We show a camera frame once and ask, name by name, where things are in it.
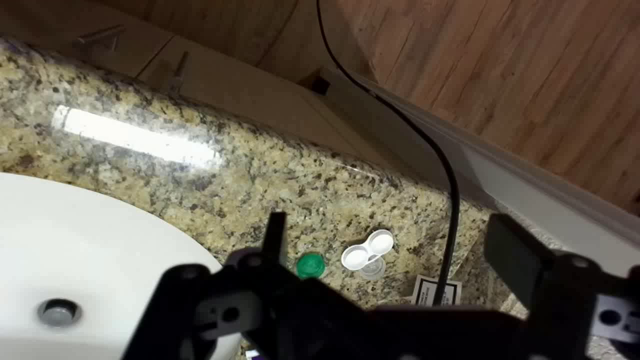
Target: drain hole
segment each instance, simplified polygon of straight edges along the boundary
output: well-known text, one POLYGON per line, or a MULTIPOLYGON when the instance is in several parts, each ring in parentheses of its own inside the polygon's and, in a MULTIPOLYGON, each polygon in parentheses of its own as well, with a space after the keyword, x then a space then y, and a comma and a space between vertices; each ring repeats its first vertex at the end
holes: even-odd
POLYGON ((38 318, 46 326, 66 328, 80 320, 83 310, 66 298, 53 298, 41 305, 38 318))

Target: black wire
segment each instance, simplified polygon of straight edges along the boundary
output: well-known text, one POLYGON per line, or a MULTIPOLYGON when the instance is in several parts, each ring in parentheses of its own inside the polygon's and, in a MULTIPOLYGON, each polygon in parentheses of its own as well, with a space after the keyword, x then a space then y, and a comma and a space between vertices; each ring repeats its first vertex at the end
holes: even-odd
POLYGON ((354 87, 359 87, 361 91, 368 92, 372 99, 376 99, 380 105, 385 105, 388 111, 392 111, 408 129, 412 129, 436 152, 436 157, 439 157, 439 161, 442 165, 442 170, 444 170, 449 187, 450 187, 450 193, 449 193, 449 198, 450 198, 450 223, 449 223, 449 234, 447 234, 447 245, 444 245, 444 255, 442 255, 436 295, 435 295, 435 307, 440 307, 442 298, 444 298, 444 288, 447 288, 447 283, 449 283, 449 271, 450 271, 452 258, 454 258, 454 247, 457 247, 457 234, 459 234, 459 219, 461 219, 461 189, 459 189, 459 180, 457 180, 454 168, 449 163, 447 155, 442 152, 442 148, 439 146, 436 140, 433 140, 423 129, 419 129, 403 111, 399 111, 386 99, 382 99, 380 94, 376 94, 368 87, 361 85, 341 65, 341 61, 337 58, 334 51, 331 49, 331 45, 327 41, 320 0, 316 0, 316 15, 318 15, 318 26, 320 26, 322 45, 325 45, 329 56, 333 58, 333 62, 337 65, 337 68, 345 74, 345 78, 349 78, 354 87))

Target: sink basin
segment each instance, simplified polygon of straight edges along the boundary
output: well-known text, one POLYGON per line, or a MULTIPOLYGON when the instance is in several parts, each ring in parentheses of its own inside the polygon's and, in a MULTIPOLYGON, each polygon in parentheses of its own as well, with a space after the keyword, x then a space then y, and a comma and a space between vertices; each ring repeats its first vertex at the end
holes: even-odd
POLYGON ((166 268, 220 271, 185 232, 103 195, 0 174, 0 198, 0 359, 116 360, 166 268), (48 309, 60 303, 76 309, 48 309))

